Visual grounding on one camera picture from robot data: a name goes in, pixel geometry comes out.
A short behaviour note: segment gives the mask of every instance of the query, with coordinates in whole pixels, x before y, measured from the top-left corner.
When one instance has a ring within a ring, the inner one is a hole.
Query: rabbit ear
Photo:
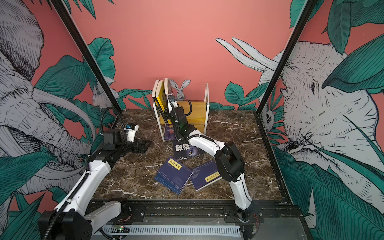
[[[169,79],[169,81],[170,81],[170,85],[171,85],[174,89],[176,89],[176,90],[179,89],[179,86],[177,85],[177,83],[176,83],[175,81],[173,81],[172,79]]]
[[[191,80],[190,79],[187,79],[183,82],[183,84],[181,84],[181,88],[180,89],[184,89],[186,86],[188,86],[188,84],[191,83]]]

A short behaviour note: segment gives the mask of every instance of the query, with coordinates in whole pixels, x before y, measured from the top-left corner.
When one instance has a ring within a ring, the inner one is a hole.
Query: wooden board
[[[184,113],[189,112],[189,103],[185,101],[177,102],[180,107],[184,108]],[[192,103],[192,113],[187,116],[187,121],[189,124],[194,124],[195,127],[200,131],[204,132],[205,124],[205,115],[207,113],[205,102],[191,102]],[[164,119],[160,116],[160,124],[165,124]]]

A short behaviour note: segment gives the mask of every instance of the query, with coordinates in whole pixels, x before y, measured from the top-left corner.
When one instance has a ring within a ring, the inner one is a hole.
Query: pink wall
[[[72,17],[87,44],[109,38],[115,50],[117,91],[152,89],[154,80],[170,77],[179,86],[192,82],[187,98],[203,100],[210,85],[211,102],[231,105],[224,98],[230,81],[245,94],[254,89],[260,72],[236,61],[218,42],[241,39],[273,58],[286,45],[290,29],[289,1],[93,1],[96,20],[70,1]],[[125,99],[127,108],[136,108]]]

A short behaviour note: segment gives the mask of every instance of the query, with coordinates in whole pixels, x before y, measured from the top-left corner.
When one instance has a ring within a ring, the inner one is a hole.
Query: black pole
[[[268,97],[271,95],[277,81],[279,80],[280,78],[280,75],[281,73],[283,72],[283,68],[285,67],[288,59],[289,59],[289,56],[291,55],[292,51],[293,51],[293,48],[295,47],[297,41],[299,40],[299,37],[305,27],[305,24],[307,23],[308,21],[308,18],[310,17],[315,5],[317,3],[317,0],[307,0],[307,3],[305,4],[304,6],[304,9],[303,9],[303,13],[300,15],[299,17],[299,20],[295,26],[295,28],[293,29],[293,32],[292,32],[292,35],[287,43],[287,46],[281,56],[281,59],[279,61],[279,63],[277,64],[277,67],[276,67],[276,70],[275,72],[273,73],[273,76],[272,76],[272,79],[265,91],[265,94],[264,94],[264,97],[259,105],[259,107],[257,108],[257,115],[260,115],[262,109],[264,108],[265,104],[267,103],[268,101]]]
[[[121,108],[119,106],[119,103],[116,101],[111,90],[109,89],[108,84],[104,80],[103,73],[100,71],[100,68],[98,67],[95,59],[93,58],[91,52],[89,51],[88,46],[84,42],[84,40],[83,40],[80,32],[78,31],[76,25],[72,21],[72,18],[69,15],[69,13],[67,12],[67,9],[65,8],[64,4],[62,3],[61,0],[51,0],[51,2],[53,4],[54,8],[56,9],[56,12],[60,16],[61,20],[63,21],[64,25],[67,27],[68,32],[71,34],[77,47],[80,49],[82,55],[84,56],[85,61],[87,61],[88,65],[91,68],[96,79],[99,81],[101,87],[104,89],[104,92],[107,94],[107,97],[111,101],[112,106],[114,108],[116,108],[121,113]]]

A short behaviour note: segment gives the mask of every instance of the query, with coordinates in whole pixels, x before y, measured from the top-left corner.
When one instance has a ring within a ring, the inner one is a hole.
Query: elephant eye
[[[314,95],[314,83],[311,84],[311,90],[312,90],[312,93]]]

